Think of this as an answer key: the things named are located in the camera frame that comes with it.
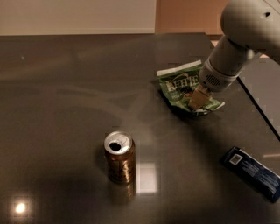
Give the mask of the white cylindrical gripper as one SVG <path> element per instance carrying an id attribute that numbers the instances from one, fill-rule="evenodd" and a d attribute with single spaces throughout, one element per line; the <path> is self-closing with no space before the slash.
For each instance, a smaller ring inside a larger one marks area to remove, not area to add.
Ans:
<path id="1" fill-rule="evenodd" d="M 193 91 L 188 106 L 197 110 L 206 104 L 211 92 L 221 92 L 227 89 L 239 76 L 242 66 L 240 63 L 226 65 L 223 71 L 219 66 L 214 66 L 210 59 L 207 59 L 199 71 L 199 84 Z"/>

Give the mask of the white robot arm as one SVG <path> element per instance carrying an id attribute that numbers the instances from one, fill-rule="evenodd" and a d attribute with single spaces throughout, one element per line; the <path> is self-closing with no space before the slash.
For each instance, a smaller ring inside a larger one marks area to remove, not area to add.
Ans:
<path id="1" fill-rule="evenodd" d="M 221 13 L 223 36 L 199 71 L 191 109 L 206 104 L 213 92 L 227 89 L 243 67 L 264 54 L 280 64 L 280 1 L 230 0 Z"/>

